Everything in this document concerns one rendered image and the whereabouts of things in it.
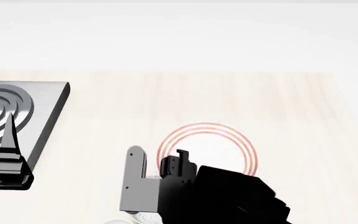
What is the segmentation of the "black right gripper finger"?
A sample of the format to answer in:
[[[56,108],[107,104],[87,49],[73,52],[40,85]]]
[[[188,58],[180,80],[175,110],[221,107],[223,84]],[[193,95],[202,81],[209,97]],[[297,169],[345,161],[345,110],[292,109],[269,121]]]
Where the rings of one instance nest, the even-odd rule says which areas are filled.
[[[175,177],[182,182],[192,182],[196,178],[197,165],[189,160],[189,152],[177,149],[179,156],[167,156],[160,163],[161,178]]]

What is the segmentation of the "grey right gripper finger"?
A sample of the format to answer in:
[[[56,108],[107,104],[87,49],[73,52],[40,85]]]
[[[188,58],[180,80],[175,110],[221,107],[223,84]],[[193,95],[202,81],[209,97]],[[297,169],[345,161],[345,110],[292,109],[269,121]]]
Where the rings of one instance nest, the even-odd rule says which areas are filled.
[[[146,178],[147,155],[139,146],[127,150],[119,210],[158,212],[160,181]]]

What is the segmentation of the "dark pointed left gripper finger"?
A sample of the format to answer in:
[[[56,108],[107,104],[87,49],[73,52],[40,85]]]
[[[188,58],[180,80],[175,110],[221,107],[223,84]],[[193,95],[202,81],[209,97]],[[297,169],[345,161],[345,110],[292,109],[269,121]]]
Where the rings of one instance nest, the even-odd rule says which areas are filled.
[[[19,149],[14,116],[9,113],[0,146],[0,175],[30,175],[30,168]]]

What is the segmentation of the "white plate with red rings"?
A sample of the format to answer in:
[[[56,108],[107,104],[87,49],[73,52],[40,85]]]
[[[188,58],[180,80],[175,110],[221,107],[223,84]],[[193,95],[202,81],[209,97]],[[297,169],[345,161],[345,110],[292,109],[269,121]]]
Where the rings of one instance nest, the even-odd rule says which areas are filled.
[[[155,153],[155,169],[177,150],[188,151],[197,166],[226,169],[245,175],[256,175],[258,157],[251,141],[240,131],[219,123],[191,123],[176,128],[159,144]]]

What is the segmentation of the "silver flat stove with burner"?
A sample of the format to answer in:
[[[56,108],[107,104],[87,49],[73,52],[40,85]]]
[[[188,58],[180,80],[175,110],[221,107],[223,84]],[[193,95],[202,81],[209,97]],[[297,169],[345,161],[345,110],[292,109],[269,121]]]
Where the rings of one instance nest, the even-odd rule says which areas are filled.
[[[32,171],[70,94],[68,82],[0,81],[0,146],[9,113],[30,175],[0,175],[0,190],[28,190]]]

